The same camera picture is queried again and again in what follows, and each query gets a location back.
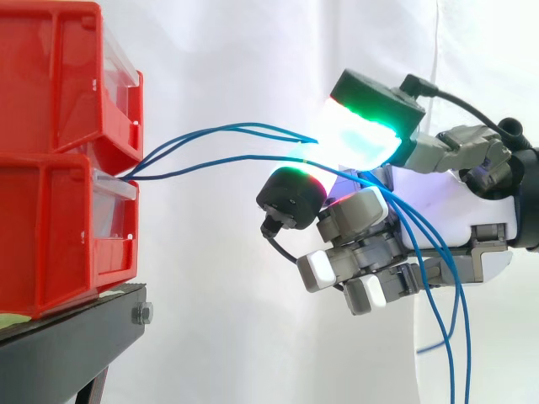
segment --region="robotic hand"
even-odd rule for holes
[[[355,147],[378,150],[384,163],[369,167],[369,173],[349,173],[368,181],[376,177],[379,186],[423,215],[451,249],[462,283],[482,283],[499,274],[511,260],[508,247],[539,251],[539,149],[531,148],[517,120],[496,125],[471,105],[411,75],[400,88],[389,89],[345,71],[331,96],[369,125],[382,122],[394,130],[398,147],[388,160],[380,147],[356,142]],[[457,126],[436,137],[421,134],[419,96],[445,98],[484,125]],[[365,126],[362,133],[348,127],[335,139],[339,136],[368,138]],[[257,203],[266,212],[261,230],[269,239],[281,227],[301,230],[318,218],[322,239],[333,246],[297,259],[296,265],[310,292],[342,284],[354,315],[425,287],[454,284],[446,262],[413,227],[423,256],[429,257],[424,261],[428,284],[422,282],[419,266],[407,262],[414,252],[409,235],[379,188],[338,180],[326,195],[312,175],[283,167],[271,175]]]

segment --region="blue wire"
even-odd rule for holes
[[[380,182],[380,180],[375,176],[373,175],[372,173],[368,172],[368,171],[365,171],[363,172],[363,175],[365,175],[369,181],[371,181],[372,183],[374,183],[378,188],[380,187],[383,187],[385,188],[384,184]],[[388,200],[387,201],[389,203],[389,205],[395,210],[396,206],[395,206],[395,203],[392,201],[392,200]],[[453,260],[453,257],[451,255],[451,251],[449,251],[449,256],[451,256],[451,259],[449,259],[448,257],[448,254],[445,252],[445,251],[442,251],[440,249],[440,247],[438,246],[438,244],[432,239],[432,237],[430,236],[430,234],[424,229],[424,227],[417,221],[417,219],[415,219],[414,215],[410,213],[410,211],[408,209],[404,209],[404,211],[407,213],[407,215],[410,217],[410,219],[412,219],[412,221],[414,222],[414,224],[426,235],[427,239],[429,240],[430,244],[432,245],[432,247],[435,248],[435,250],[440,254],[440,256],[442,257],[442,259],[444,261],[446,261],[447,263],[447,266],[449,267],[450,271],[451,271],[451,274],[453,275],[453,279],[455,280],[455,300],[454,300],[454,303],[453,303],[453,312],[452,312],[452,315],[451,315],[451,327],[449,329],[449,334],[448,334],[448,337],[449,339],[451,340],[451,337],[453,336],[453,332],[455,331],[455,325],[456,325],[456,315],[458,313],[458,302],[459,302],[459,297],[460,297],[460,290],[462,288],[462,284],[461,284],[461,281],[460,281],[460,277],[458,275],[458,271],[456,269],[456,265],[455,265],[455,261]],[[433,349],[437,349],[437,348],[440,348],[440,347],[443,347],[445,344],[443,341],[441,341],[440,343],[437,343],[435,345],[432,345],[432,346],[429,346],[429,347],[426,347],[426,348],[422,348],[422,349],[418,349],[417,351],[417,354],[424,354],[426,352],[429,352]]]
[[[228,127],[230,127],[230,129],[228,129],[227,127],[221,127],[220,129],[215,128],[213,130],[197,131],[197,132],[193,132],[192,134],[180,136],[179,138],[172,139],[171,141],[161,145],[156,150],[154,150],[152,153],[150,153],[150,155],[148,155],[139,164],[139,166],[137,166],[130,174],[125,176],[125,179],[132,179],[132,180],[165,179],[165,178],[179,176],[179,175],[182,175],[182,174],[185,174],[185,173],[191,173],[193,171],[196,171],[196,170],[199,170],[199,169],[202,169],[202,168],[205,168],[205,167],[212,167],[212,166],[215,166],[215,165],[225,164],[225,163],[228,163],[228,162],[236,162],[236,161],[243,161],[243,160],[265,160],[265,161],[303,162],[303,163],[310,164],[310,165],[312,165],[314,167],[318,167],[318,168],[321,168],[323,170],[329,171],[330,173],[334,173],[335,175],[339,175],[341,177],[347,178],[347,179],[349,179],[351,181],[355,181],[355,182],[358,182],[358,183],[363,183],[364,185],[367,185],[367,186],[372,186],[373,185],[372,183],[368,183],[366,181],[361,181],[359,178],[354,178],[354,177],[352,177],[352,176],[350,176],[348,174],[341,173],[341,172],[339,172],[337,170],[333,170],[330,167],[325,167],[322,164],[318,164],[318,163],[315,163],[315,162],[309,162],[309,161],[305,161],[305,160],[294,158],[294,157],[257,156],[257,155],[245,155],[245,156],[238,156],[238,157],[229,157],[229,158],[225,158],[225,159],[215,160],[214,162],[201,163],[201,164],[198,164],[196,166],[186,168],[184,170],[178,170],[176,172],[167,173],[167,174],[161,174],[161,175],[156,175],[156,176],[139,176],[139,177],[135,177],[135,176],[132,175],[133,173],[136,173],[136,172],[142,170],[143,168],[149,166],[150,164],[153,164],[155,161],[157,161],[160,158],[164,157],[164,156],[160,156],[158,159],[154,159],[153,161],[148,162],[148,164],[144,164],[145,162],[147,162],[149,160],[149,158],[151,158],[152,156],[157,154],[163,148],[165,148],[167,146],[170,146],[175,141],[179,141],[179,140],[183,140],[183,139],[187,139],[187,141],[190,141],[191,140],[191,138],[189,138],[190,136],[193,137],[193,135],[198,135],[201,132],[204,132],[204,135],[205,135],[205,134],[217,131],[217,130],[233,130],[232,127],[237,127],[239,125],[252,125],[252,126],[258,126],[258,127],[264,127],[266,129],[275,129],[275,127],[272,127],[270,125],[265,125],[265,124],[235,124],[235,125],[227,125]],[[312,138],[307,138],[306,136],[301,136],[301,135],[295,134],[294,132],[289,132],[288,130],[281,130],[280,128],[276,128],[276,130],[279,130],[281,133],[286,133],[286,134],[290,134],[292,136],[296,136],[298,138],[302,138],[302,139],[306,140],[307,142],[316,142]],[[176,150],[178,147],[182,146],[184,143],[181,143],[180,145],[175,146],[173,148],[173,150]],[[387,189],[381,189],[381,191],[382,191],[383,194],[386,195],[386,197],[388,197],[389,199],[394,200],[395,202],[397,202],[397,204],[400,205],[401,208],[406,211],[407,215],[409,215],[410,218],[414,221],[416,226],[424,232],[425,236],[427,238],[429,238],[429,240],[432,240],[431,237],[430,237],[430,234],[417,222],[417,220],[415,219],[414,216],[417,216],[420,220],[422,220],[425,223],[425,225],[427,225],[427,227],[435,235],[435,237],[439,239],[439,241],[442,244],[442,247],[444,248],[446,254],[449,254],[449,257],[451,258],[452,266],[455,267],[454,260],[452,259],[449,247],[446,245],[443,238],[441,238],[440,234],[434,229],[434,227],[421,214],[419,214],[419,212],[417,212],[410,205],[406,204],[404,201],[402,201],[401,199],[399,199],[398,197],[393,195],[390,191],[388,191]],[[410,233],[410,231],[408,233],[410,234],[410,239],[412,239],[413,233]],[[443,254],[441,251],[439,251],[439,253],[440,253],[440,255],[442,257],[448,258],[447,255]],[[418,254],[418,258],[422,257],[421,252],[420,252],[419,249],[416,252],[416,254]],[[428,288],[426,288],[426,290],[427,290],[427,296],[431,295],[430,290]],[[464,320],[465,320],[465,327],[466,327],[466,334],[467,334],[467,353],[468,353],[468,358],[467,358],[467,387],[466,387],[466,398],[465,398],[465,400],[466,400],[466,403],[468,403],[469,390],[470,390],[470,373],[471,373],[470,372],[470,370],[471,370],[471,355],[470,355],[470,353],[471,353],[471,338],[470,338],[470,328],[469,328],[469,317],[468,317],[468,313],[467,313],[467,303],[466,303],[466,299],[464,298],[463,289],[462,289],[461,286],[459,287],[459,295],[462,296],[462,308],[463,308],[463,311],[464,311]],[[432,304],[434,304],[434,300],[429,299],[429,301],[430,301],[431,306],[432,306]],[[435,313],[435,316],[438,319],[439,316],[440,316],[440,313],[437,311],[437,308],[435,307],[435,305],[432,306],[432,308],[433,308],[433,312]],[[448,357],[449,357],[450,368],[451,368],[452,355],[451,355],[451,347],[448,347],[449,339],[447,337],[446,330],[445,330],[445,327],[443,325],[443,322],[441,324],[439,324],[439,325],[440,325],[440,329],[442,329],[442,335],[444,335],[444,342],[440,343],[440,344],[445,344],[446,347],[448,348]],[[455,325],[455,320],[453,320],[451,322],[451,335],[452,335],[452,332],[454,331],[454,325]]]
[[[379,188],[384,185],[371,173],[365,172],[366,176],[375,183]],[[453,255],[451,254],[451,250],[447,246],[446,242],[444,241],[443,237],[440,235],[440,233],[415,209],[411,208],[408,204],[403,202],[401,199],[395,199],[395,201],[403,205],[401,206],[403,210],[406,212],[406,214],[412,219],[414,224],[418,227],[418,229],[425,234],[427,239],[429,240],[430,244],[435,248],[435,250],[440,254],[440,256],[446,261],[451,273],[453,274],[453,278],[455,279],[455,302],[453,304],[453,314],[451,317],[451,329],[448,335],[448,338],[451,338],[454,330],[455,330],[455,324],[456,324],[456,314],[458,312],[458,300],[459,296],[462,300],[462,312],[464,313],[464,326],[466,331],[466,351],[467,351],[467,366],[466,366],[466,387],[465,387],[465,393],[464,393],[464,402],[468,404],[470,401],[470,385],[471,385],[471,376],[472,376],[472,339],[470,334],[470,319],[468,315],[468,308],[466,303],[466,297],[464,295],[464,289],[462,288],[462,282],[460,280],[460,277],[458,275],[458,271],[456,269],[455,260],[453,258]],[[395,210],[395,202],[393,200],[388,200],[389,204],[392,206],[392,208]],[[435,237],[438,239],[440,244],[442,245],[443,251],[438,246],[438,244],[434,241],[432,236],[425,230],[423,225],[419,223],[419,221],[416,219],[419,218],[427,227],[429,227],[432,234],[435,235]],[[438,347],[442,347],[445,345],[445,341],[442,341],[440,343],[437,343],[435,345],[429,346],[427,348],[422,348],[417,351],[417,354],[423,354],[425,352],[429,352],[430,350],[436,349]]]
[[[255,130],[248,130],[248,129],[241,129],[244,126],[247,127],[256,127],[256,128],[262,128],[267,130],[273,130],[275,132],[279,132],[285,135],[293,136],[293,138],[289,137],[282,137],[282,136],[275,136],[270,135],[262,132],[258,132]],[[161,160],[163,157],[166,157],[168,154],[174,152],[181,146],[183,146],[185,143],[188,143],[190,141],[193,141],[195,139],[198,139],[199,137],[209,135],[211,133],[215,133],[221,130],[225,131],[236,131],[236,132],[242,132],[247,133],[254,136],[264,137],[267,139],[273,139],[277,141],[290,141],[290,142],[302,142],[302,143],[318,143],[316,139],[313,139],[308,136],[300,135],[299,133],[292,132],[291,130],[283,129],[278,126],[273,125],[267,125],[267,124],[260,124],[258,122],[243,122],[239,124],[230,124],[230,125],[224,125],[224,126],[217,126],[216,128],[210,128],[210,129],[204,129],[204,130],[196,130],[195,132],[188,133],[186,135],[175,137],[174,139],[171,139],[170,141],[166,141],[161,146],[157,147],[155,150],[150,152],[146,157],[142,159],[141,162],[139,162],[135,168],[133,168],[128,174],[126,174],[123,179],[131,179],[136,173],[139,173],[144,168],[150,166],[151,164],[157,162],[158,160]],[[150,160],[153,156],[155,156],[157,153],[159,153],[161,150],[165,149],[166,147],[169,147],[173,145],[174,143],[177,143],[175,146],[170,147],[170,149],[166,150],[164,153],[160,154],[158,157]]]

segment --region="white backdrop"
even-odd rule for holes
[[[512,76],[513,85],[505,66],[493,65],[501,66],[493,44],[504,40],[516,58],[520,43],[506,40],[508,30],[500,21],[475,19],[489,10],[479,1],[477,6],[470,0],[439,3],[101,1],[109,28],[145,75],[147,152],[191,130],[246,120],[305,132],[345,67],[390,86],[407,72],[435,78],[494,117],[518,112],[531,132],[532,103],[525,99],[532,99],[533,87],[524,80],[530,72]],[[460,121],[454,109],[435,107],[433,130]],[[287,150],[270,141],[219,134],[190,143],[148,172]],[[145,336],[111,365],[104,404],[419,402],[414,300],[352,317],[336,291],[308,294],[297,271],[259,235],[264,215],[254,198],[271,168],[241,162],[141,186],[137,280],[148,283],[155,317]],[[312,228],[283,231],[280,241],[296,255],[320,243]],[[519,278],[511,279],[513,289],[505,284],[499,289],[518,296]],[[492,339],[477,327],[490,322],[494,329],[495,317],[484,315],[490,315],[493,300],[502,306],[510,297],[488,295],[490,304],[481,297],[469,300],[474,348],[484,356],[499,347],[481,351]],[[423,301],[417,304],[419,346],[438,338],[425,307]],[[514,312],[505,309],[504,318]],[[518,339],[514,333],[505,337],[507,343]],[[507,376],[476,363],[472,402],[485,394],[491,398],[482,375]],[[527,372],[532,364],[527,362]],[[417,365],[422,401],[448,402],[443,352]]]

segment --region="cable connector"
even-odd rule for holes
[[[399,88],[410,97],[435,97],[438,94],[438,87],[432,82],[428,82],[421,77],[408,74]]]

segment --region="stacked red bins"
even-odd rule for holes
[[[0,313],[136,276],[142,76],[97,4],[0,1],[0,122]]]

